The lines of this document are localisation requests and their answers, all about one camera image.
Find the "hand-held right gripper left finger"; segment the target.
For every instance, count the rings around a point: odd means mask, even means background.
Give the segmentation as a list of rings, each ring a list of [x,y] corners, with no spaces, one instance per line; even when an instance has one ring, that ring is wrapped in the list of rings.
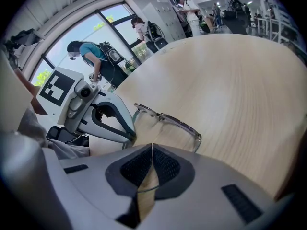
[[[140,220],[137,162],[151,145],[59,160],[25,136],[0,134],[0,179],[46,230],[153,230]]]

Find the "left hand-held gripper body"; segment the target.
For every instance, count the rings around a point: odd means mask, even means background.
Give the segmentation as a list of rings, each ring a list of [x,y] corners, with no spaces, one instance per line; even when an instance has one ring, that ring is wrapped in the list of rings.
[[[84,75],[56,67],[36,95],[46,113],[69,131],[79,131],[79,123],[89,108],[95,109],[95,98],[104,94],[98,84],[89,84]]]

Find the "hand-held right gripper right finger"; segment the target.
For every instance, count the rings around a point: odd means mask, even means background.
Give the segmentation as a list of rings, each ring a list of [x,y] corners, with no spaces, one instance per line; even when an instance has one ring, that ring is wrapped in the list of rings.
[[[222,161],[153,145],[154,161],[178,162],[170,181],[155,192],[141,230],[282,230],[273,227],[293,195],[279,201]]]

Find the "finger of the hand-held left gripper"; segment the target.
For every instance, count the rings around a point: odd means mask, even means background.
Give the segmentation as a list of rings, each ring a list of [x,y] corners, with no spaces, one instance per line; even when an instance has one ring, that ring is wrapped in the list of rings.
[[[96,118],[96,110],[89,108],[79,123],[79,131],[118,143],[128,143],[135,139],[135,132],[124,132],[106,125]]]
[[[136,138],[132,116],[119,96],[115,94],[98,94],[95,98],[95,109],[95,116],[99,121],[102,122],[104,116],[107,118],[114,117],[122,126],[123,130],[121,131],[132,133],[133,130]]]

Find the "thin-framed eyeglasses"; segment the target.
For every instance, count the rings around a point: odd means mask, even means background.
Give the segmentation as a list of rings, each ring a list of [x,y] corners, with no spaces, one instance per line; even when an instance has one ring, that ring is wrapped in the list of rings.
[[[193,136],[194,140],[194,149],[193,152],[195,153],[201,142],[202,142],[202,135],[197,132],[194,128],[192,128],[191,126],[187,125],[186,123],[184,123],[183,121],[180,121],[179,119],[164,114],[164,113],[157,113],[156,111],[154,111],[153,109],[142,105],[140,103],[135,103],[134,106],[137,108],[136,112],[134,113],[133,117],[132,117],[132,122],[135,123],[138,115],[143,112],[143,113],[147,113],[148,115],[150,115],[151,117],[155,117],[159,122],[163,122],[166,121],[168,123],[171,123],[175,126],[180,127],[181,129],[185,130],[186,132],[188,132],[190,135]],[[174,172],[168,177],[168,179],[163,179],[161,182],[159,182],[159,185],[149,188],[149,189],[144,189],[144,190],[140,190],[137,193],[145,193],[145,192],[149,192],[152,191],[154,189],[158,189],[159,187],[165,185],[168,182],[171,182],[171,180],[176,179],[177,176],[181,176],[181,172],[182,172],[182,168],[186,165],[186,163],[184,163],[183,165],[181,165],[179,162],[177,162],[175,159],[173,158],[167,158],[167,157],[163,157],[162,153],[160,151],[158,151],[157,149],[153,150],[153,161],[154,162],[159,162],[159,158],[164,159],[163,161],[169,161],[172,162],[171,165],[174,165],[174,168],[171,168],[170,166],[166,167],[166,169],[168,169],[167,172],[171,172],[171,170],[173,170]]]

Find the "person's left forearm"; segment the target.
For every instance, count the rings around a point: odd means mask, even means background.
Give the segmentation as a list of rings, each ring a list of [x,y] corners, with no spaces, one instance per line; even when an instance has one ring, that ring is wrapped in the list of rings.
[[[44,108],[38,102],[36,95],[38,94],[40,87],[34,86],[26,77],[22,74],[19,68],[14,69],[14,73],[25,86],[25,88],[32,94],[33,98],[31,100],[31,105],[34,109],[34,112],[39,115],[47,115]]]

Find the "person's grey sweatshirt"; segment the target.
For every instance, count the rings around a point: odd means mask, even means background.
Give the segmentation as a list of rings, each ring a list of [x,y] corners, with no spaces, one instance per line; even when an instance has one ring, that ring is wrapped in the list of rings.
[[[18,132],[38,142],[42,148],[54,150],[59,160],[89,157],[88,147],[68,145],[64,142],[48,139],[47,132],[40,125],[32,107],[27,108],[18,127]]]

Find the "white locker cabinet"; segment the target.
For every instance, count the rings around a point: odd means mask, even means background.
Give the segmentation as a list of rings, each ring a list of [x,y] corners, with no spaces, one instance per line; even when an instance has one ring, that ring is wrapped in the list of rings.
[[[171,0],[144,0],[142,13],[147,20],[162,29],[167,42],[171,43],[186,37]]]

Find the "black office chair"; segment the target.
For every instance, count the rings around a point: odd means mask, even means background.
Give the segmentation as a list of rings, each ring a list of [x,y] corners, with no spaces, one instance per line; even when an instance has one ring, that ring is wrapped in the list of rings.
[[[248,17],[244,12],[223,11],[223,23],[233,34],[247,35]]]

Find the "white metal shelving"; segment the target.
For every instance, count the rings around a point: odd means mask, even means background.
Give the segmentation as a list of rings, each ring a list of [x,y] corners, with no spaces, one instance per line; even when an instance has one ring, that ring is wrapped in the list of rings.
[[[277,0],[261,0],[256,36],[305,50],[306,43],[286,8]]]

